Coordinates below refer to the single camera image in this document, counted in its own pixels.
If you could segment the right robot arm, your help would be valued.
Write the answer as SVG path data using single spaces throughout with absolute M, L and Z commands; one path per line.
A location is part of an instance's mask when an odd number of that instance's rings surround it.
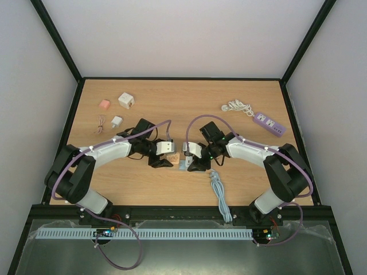
M 182 146 L 183 152 L 193 158 L 188 171 L 210 170 L 211 161 L 220 156 L 245 160 L 265 169 L 270 188 L 249 206 L 249 215 L 254 223 L 263 224 L 275 208 L 292 202 L 307 187 L 310 194 L 313 192 L 311 170 L 293 145 L 267 146 L 233 131 L 226 135 L 212 121 L 200 128 L 200 132 L 207 144 L 185 140 Z

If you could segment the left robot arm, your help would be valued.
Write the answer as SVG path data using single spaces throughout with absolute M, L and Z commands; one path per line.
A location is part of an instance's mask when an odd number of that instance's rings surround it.
M 171 120 L 157 125 L 146 119 L 111 139 L 94 146 L 64 146 L 45 177 L 52 198 L 65 200 L 100 217 L 108 215 L 112 202 L 90 187 L 93 172 L 114 160 L 140 154 L 152 168 L 172 167 L 163 156 L 175 152 L 170 137 Z

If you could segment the pink charger plug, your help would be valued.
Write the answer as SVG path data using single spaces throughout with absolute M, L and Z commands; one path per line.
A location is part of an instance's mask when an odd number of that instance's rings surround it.
M 99 104 L 99 107 L 103 110 L 107 110 L 111 105 L 111 102 L 109 100 L 102 100 Z

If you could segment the blue-grey power strip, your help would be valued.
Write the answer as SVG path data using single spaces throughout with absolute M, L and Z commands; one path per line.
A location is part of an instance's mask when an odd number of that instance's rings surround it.
M 180 163 L 179 163 L 179 166 L 178 166 L 178 169 L 180 170 L 180 171 L 187 171 L 187 168 L 185 167 L 185 162 L 182 160 L 182 161 L 180 161 Z

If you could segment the white tiger cube socket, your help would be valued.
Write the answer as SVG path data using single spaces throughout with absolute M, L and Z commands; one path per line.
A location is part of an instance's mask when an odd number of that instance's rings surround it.
M 118 102 L 123 108 L 130 109 L 135 104 L 135 99 L 131 94 L 124 92 L 118 97 Z

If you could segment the white usb charger block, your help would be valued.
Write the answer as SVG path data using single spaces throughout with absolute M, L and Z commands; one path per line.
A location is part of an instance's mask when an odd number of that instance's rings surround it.
M 185 167 L 188 168 L 191 165 L 192 161 L 193 161 L 192 156 L 186 156 L 185 157 Z

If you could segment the beige wooden-look adapter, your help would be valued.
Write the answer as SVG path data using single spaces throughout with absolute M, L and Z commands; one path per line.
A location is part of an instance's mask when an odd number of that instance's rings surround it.
M 175 154 L 169 154 L 169 155 L 167 155 L 166 159 L 172 164 L 179 164 L 180 153 L 177 152 Z

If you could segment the purple power strip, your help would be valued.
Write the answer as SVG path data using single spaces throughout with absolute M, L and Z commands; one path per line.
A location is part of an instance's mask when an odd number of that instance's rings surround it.
M 286 132 L 285 126 L 261 112 L 254 114 L 253 122 L 279 138 Z

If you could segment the white small charger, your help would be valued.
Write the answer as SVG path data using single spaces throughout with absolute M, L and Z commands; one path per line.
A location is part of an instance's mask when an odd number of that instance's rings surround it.
M 112 121 L 111 121 L 111 124 L 112 124 L 112 128 L 119 128 L 120 125 L 122 124 L 123 122 L 123 118 L 120 117 L 120 116 L 115 116 Z

